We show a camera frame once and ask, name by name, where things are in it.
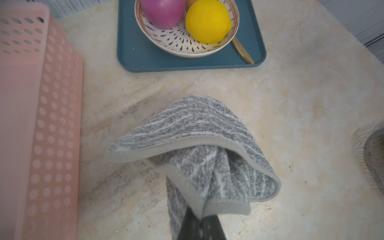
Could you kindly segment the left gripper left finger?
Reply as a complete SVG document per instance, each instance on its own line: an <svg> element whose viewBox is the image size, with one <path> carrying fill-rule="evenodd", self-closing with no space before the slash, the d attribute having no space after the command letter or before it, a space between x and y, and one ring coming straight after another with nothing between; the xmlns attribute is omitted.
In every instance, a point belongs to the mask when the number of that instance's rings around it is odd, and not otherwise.
<svg viewBox="0 0 384 240"><path fill-rule="evenodd" d="M188 208L184 216L177 240L202 240L202 222L195 216L191 208Z"/></svg>

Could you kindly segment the grey striped dishcloth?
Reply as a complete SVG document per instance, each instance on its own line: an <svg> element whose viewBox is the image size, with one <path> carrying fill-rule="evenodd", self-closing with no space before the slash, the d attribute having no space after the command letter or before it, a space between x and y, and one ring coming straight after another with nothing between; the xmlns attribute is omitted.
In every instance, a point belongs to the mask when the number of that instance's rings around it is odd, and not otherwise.
<svg viewBox="0 0 384 240"><path fill-rule="evenodd" d="M110 144L111 162L148 160L166 176L172 238L188 208L202 222L251 213L273 199L281 180L246 126L222 102L188 96Z"/></svg>

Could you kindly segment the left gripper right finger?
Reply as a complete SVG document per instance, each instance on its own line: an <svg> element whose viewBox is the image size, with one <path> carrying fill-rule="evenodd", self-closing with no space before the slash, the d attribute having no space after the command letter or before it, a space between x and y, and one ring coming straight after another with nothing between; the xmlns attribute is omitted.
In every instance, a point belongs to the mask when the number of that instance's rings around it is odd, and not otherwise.
<svg viewBox="0 0 384 240"><path fill-rule="evenodd" d="M225 233L217 215L203 218L204 240L226 240Z"/></svg>

